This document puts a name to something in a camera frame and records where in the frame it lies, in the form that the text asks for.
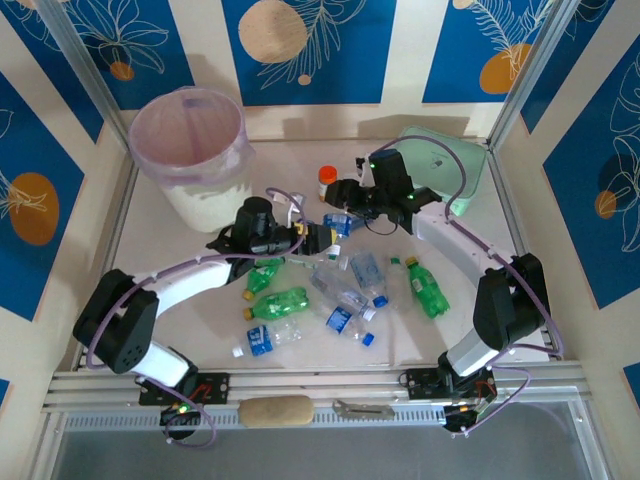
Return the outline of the black controller board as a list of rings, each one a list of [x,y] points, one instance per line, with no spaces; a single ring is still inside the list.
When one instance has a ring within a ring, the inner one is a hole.
[[[169,443],[193,435],[200,425],[200,413],[187,403],[176,403],[160,413],[159,425]]]
[[[489,406],[487,401],[481,401],[477,405],[445,406],[444,428],[452,435],[467,435],[484,422]]]

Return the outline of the grey metal panel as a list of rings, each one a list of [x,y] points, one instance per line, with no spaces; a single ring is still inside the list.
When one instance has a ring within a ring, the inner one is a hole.
[[[492,444],[428,428],[227,430],[210,449],[154,433],[70,433],[52,480],[591,480],[568,442]]]

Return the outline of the clear green-cap bottle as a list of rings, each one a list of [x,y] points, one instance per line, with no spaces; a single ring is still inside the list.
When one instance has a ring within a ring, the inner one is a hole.
[[[406,268],[397,256],[388,259],[386,282],[391,307],[398,313],[406,313],[412,305],[412,296]]]

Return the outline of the aluminium frame post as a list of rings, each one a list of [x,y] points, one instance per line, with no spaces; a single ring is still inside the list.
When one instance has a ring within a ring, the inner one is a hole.
[[[523,69],[506,97],[496,122],[487,137],[487,149],[496,156],[504,143],[514,122],[529,97],[533,87],[544,70],[551,54],[555,51],[564,31],[569,24],[580,0],[554,0],[551,12],[541,26]]]
[[[58,0],[33,0],[36,10],[119,144],[130,154],[120,109],[72,21]]]

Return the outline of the aluminium front rail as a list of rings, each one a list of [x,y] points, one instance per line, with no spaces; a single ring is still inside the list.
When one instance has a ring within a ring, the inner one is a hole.
[[[518,396],[521,401],[546,402],[588,399],[591,391],[582,368],[575,362],[524,364],[532,375],[529,386]],[[399,369],[363,371],[232,370],[227,404],[270,396],[306,395],[318,406],[339,399],[406,404],[409,394],[400,385]],[[124,410],[139,406],[140,387],[130,375],[115,376],[89,371],[56,373],[43,402],[45,412]]]

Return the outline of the flat metal tool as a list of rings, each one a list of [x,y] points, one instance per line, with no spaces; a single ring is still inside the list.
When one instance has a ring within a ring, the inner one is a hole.
[[[387,421],[395,417],[393,408],[388,405],[356,404],[336,399],[332,408],[337,415],[346,419]]]

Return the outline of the dented green plastic bottle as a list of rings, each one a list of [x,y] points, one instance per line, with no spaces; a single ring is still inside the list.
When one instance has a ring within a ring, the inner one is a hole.
[[[243,316],[246,321],[254,319],[278,320],[306,310],[309,304],[306,289],[295,287],[260,298],[252,307],[243,310]]]

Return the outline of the purple plastic bin liner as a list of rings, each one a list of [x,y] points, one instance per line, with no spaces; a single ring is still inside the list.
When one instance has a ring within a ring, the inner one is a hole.
[[[128,145],[136,166],[167,188],[222,184],[255,158],[241,107],[200,87],[179,88],[144,106],[130,125]]]

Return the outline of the crushed green plastic bottle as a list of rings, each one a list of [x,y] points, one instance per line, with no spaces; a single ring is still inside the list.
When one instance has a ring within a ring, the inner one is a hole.
[[[259,292],[265,290],[284,263],[283,257],[257,260],[248,274],[247,286],[242,297],[251,301]]]

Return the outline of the large blue-label white-cap bottle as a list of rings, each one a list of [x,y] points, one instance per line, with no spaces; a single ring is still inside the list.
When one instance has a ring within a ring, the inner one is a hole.
[[[234,358],[259,357],[301,338],[302,332],[295,320],[281,319],[249,329],[242,338],[243,342],[231,352]]]

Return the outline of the blue-label blue-cap bottle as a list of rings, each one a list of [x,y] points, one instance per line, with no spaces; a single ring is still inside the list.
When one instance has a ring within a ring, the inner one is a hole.
[[[365,347],[370,347],[375,340],[364,321],[342,307],[335,307],[330,312],[325,325],[341,337]]]

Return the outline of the clear pale-label blue-cap bottle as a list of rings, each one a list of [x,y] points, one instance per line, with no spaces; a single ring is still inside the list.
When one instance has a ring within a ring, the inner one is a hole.
[[[389,298],[385,276],[371,251],[360,251],[353,255],[350,266],[362,292],[375,308],[388,305]]]

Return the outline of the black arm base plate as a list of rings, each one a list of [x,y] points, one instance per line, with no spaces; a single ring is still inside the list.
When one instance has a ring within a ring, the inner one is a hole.
[[[174,390],[196,404],[224,405],[229,394],[228,373],[191,373]],[[169,406],[179,399],[149,380],[140,384],[139,404],[142,406]]]
[[[398,378],[410,400],[488,399],[497,396],[491,372],[482,369],[468,377],[440,375],[436,368],[411,368]]]

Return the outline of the clear white-cap bottle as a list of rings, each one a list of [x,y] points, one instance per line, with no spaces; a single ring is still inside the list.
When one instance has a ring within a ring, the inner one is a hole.
[[[376,314],[369,300],[354,286],[338,277],[331,270],[318,268],[310,276],[310,283],[327,299],[370,322]]]

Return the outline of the small blue-label white-cap bottle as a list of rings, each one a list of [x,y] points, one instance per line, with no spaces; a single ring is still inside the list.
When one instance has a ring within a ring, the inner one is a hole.
[[[333,229],[339,238],[348,238],[355,231],[365,227],[365,221],[347,213],[326,213],[323,225]]]

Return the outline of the mint green plastic box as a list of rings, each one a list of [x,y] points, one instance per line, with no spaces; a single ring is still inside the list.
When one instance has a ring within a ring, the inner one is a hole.
[[[428,136],[446,145],[459,157],[466,173],[466,184],[461,195],[452,203],[451,210],[455,215],[462,216],[476,195],[487,160],[485,148],[419,126],[405,128],[400,136]],[[415,188],[428,187],[445,202],[460,188],[459,166],[442,146],[424,139],[408,139],[398,142],[394,148],[402,155]]]

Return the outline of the white ribbed waste bin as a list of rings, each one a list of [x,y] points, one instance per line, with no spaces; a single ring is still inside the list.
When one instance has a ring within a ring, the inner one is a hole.
[[[251,163],[243,173],[215,186],[192,185],[167,188],[152,181],[160,188],[189,228],[210,233],[231,224],[237,209],[252,195]]]

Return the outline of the beige oblong pad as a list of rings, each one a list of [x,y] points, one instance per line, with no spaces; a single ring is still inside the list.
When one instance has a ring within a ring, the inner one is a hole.
[[[315,407],[307,396],[288,395],[243,400],[237,412],[245,427],[276,428],[310,424]]]

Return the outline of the square clear green-band bottle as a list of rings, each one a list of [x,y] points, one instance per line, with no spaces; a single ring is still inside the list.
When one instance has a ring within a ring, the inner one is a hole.
[[[343,255],[341,253],[341,246],[335,244],[324,252],[314,256],[288,255],[285,257],[285,262],[307,269],[326,268],[346,271],[349,264],[349,258],[347,255]]]

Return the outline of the orange-lid jar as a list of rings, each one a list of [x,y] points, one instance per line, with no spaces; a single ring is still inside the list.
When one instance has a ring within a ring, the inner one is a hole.
[[[318,197],[325,201],[327,188],[338,178],[338,170],[333,165],[323,165],[318,170]]]

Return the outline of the smooth green plastic bottle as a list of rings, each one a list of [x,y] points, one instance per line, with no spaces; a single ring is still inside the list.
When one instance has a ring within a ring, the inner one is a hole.
[[[408,269],[412,293],[427,317],[435,319],[444,315],[450,309],[450,305],[434,275],[423,267],[416,257],[407,258],[405,265]]]

